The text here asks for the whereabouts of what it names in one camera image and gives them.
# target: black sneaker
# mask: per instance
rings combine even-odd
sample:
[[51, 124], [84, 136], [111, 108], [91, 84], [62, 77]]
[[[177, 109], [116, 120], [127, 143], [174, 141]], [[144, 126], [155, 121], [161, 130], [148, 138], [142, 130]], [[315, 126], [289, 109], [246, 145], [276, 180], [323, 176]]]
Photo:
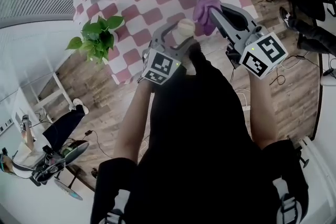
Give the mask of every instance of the black sneaker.
[[280, 7], [280, 16], [281, 19], [285, 22], [286, 27], [288, 29], [293, 30], [290, 26], [289, 26], [289, 20], [292, 18], [292, 16], [290, 15], [289, 12], [287, 12], [283, 7]]

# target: person's arm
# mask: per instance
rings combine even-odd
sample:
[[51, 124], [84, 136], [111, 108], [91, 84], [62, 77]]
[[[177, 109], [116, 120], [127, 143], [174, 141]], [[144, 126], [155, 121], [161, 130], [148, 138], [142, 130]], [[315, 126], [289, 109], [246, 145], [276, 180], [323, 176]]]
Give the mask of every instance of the person's arm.
[[260, 80], [250, 72], [251, 89], [251, 134], [253, 141], [261, 148], [277, 141], [278, 130], [271, 91], [267, 79]]
[[32, 136], [32, 132], [30, 130], [30, 127], [29, 127], [29, 123], [24, 123], [25, 124], [25, 127], [26, 127], [26, 136], [27, 136], [27, 146], [29, 147], [29, 149], [31, 151], [34, 150], [34, 139], [33, 139], [33, 136]]
[[113, 158], [127, 158], [138, 163], [151, 93], [151, 82], [141, 81], [121, 123]]

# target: seated person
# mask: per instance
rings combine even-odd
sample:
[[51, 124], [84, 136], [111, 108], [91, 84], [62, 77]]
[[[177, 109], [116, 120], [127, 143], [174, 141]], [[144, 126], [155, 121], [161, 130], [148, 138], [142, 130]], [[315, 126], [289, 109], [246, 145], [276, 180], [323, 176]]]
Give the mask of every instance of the seated person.
[[283, 7], [280, 7], [280, 16], [288, 29], [303, 34], [303, 38], [298, 42], [299, 49], [336, 56], [335, 35], [322, 27], [311, 26], [303, 20], [294, 18]]
[[[180, 66], [162, 86], [139, 83], [113, 159], [99, 166], [91, 224], [299, 223], [308, 186], [292, 142], [279, 141], [268, 79], [249, 73], [251, 139], [230, 83], [199, 44], [189, 57], [195, 76]], [[149, 147], [138, 163], [153, 89]], [[298, 222], [284, 206], [289, 197], [301, 204]]]
[[13, 166], [13, 162], [34, 169], [45, 156], [44, 146], [48, 145], [55, 152], [59, 152], [81, 119], [89, 113], [88, 108], [83, 105], [80, 99], [74, 99], [73, 105], [74, 108], [69, 113], [54, 122], [36, 141], [30, 131], [29, 120], [24, 120], [26, 132], [22, 133], [22, 136], [25, 141], [20, 143], [13, 159], [0, 154], [1, 170], [21, 178], [30, 178], [31, 171], [18, 170]]

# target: white shoe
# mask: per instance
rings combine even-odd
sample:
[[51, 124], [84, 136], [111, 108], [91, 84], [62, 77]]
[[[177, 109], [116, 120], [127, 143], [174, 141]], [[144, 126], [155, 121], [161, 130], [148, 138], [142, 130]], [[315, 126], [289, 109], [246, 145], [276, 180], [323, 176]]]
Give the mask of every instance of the white shoe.
[[81, 105], [83, 107], [85, 115], [89, 114], [89, 109], [85, 105], [83, 105], [82, 100], [80, 100], [79, 98], [75, 98], [72, 103], [75, 106], [75, 109], [77, 105]]

